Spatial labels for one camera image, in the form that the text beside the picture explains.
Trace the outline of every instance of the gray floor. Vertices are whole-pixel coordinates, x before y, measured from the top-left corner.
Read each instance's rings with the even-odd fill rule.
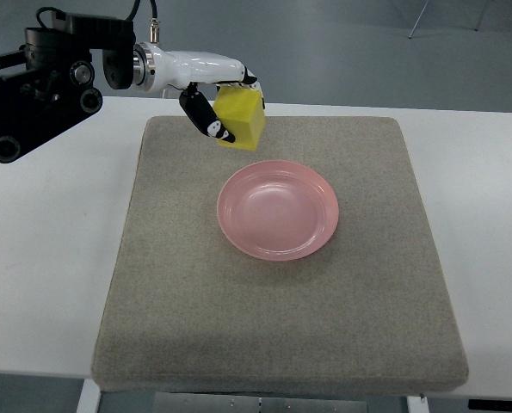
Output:
[[[128,14],[133,0],[0,2],[0,53],[37,26],[34,12]],[[512,112],[512,0],[434,0],[413,39],[408,35],[424,0],[157,0],[162,46],[206,50],[241,60],[257,76],[267,102]],[[148,1],[136,18],[148,40]],[[104,95],[101,55],[96,86]],[[207,89],[212,98],[212,89]],[[0,412],[75,411],[76,379],[0,375]],[[100,412],[151,411],[153,395],[106,395]],[[465,400],[430,400],[433,413],[467,411]],[[371,413],[401,412],[401,399],[374,398]]]

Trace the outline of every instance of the table leg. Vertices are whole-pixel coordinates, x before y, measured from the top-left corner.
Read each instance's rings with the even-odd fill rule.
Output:
[[[76,413],[97,413],[99,410],[99,400],[101,399],[101,390],[92,379],[83,381],[82,394],[77,404]]]
[[[409,413],[429,413],[428,399],[424,396],[419,398],[407,397]]]

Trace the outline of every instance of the cable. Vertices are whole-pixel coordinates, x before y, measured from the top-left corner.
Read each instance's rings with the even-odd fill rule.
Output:
[[[40,15],[41,15],[41,13],[44,13],[46,11],[54,11],[55,13],[64,13],[63,10],[56,9],[54,7],[42,7],[41,9],[38,9],[38,11],[35,12],[35,18],[38,21],[38,23],[40,24],[40,26],[42,26],[43,28],[47,28],[47,26],[44,22],[41,21]]]
[[[158,11],[156,10],[156,0],[151,0],[151,7],[152,7],[152,18],[157,19]]]
[[[141,0],[135,0],[135,3],[133,3],[132,12],[129,14],[128,17],[126,17],[126,20],[128,22],[131,22],[135,15],[137,15],[137,10],[139,9],[139,3],[141,3]]]

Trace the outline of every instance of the white table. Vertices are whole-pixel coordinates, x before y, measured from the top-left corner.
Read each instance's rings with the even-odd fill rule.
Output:
[[[89,377],[145,123],[182,114],[175,100],[106,97],[99,114],[0,164],[0,373]],[[512,399],[512,114],[282,104],[266,114],[398,121],[470,366],[467,384],[435,396]]]

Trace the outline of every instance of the white robotic hand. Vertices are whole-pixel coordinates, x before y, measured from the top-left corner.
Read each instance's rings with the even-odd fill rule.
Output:
[[[198,91],[198,83],[228,84],[262,92],[257,77],[238,60],[209,52],[165,52],[153,43],[135,45],[135,89],[163,92],[172,86],[182,90],[179,102],[194,125],[207,136],[234,142],[235,137],[225,129],[206,97]]]

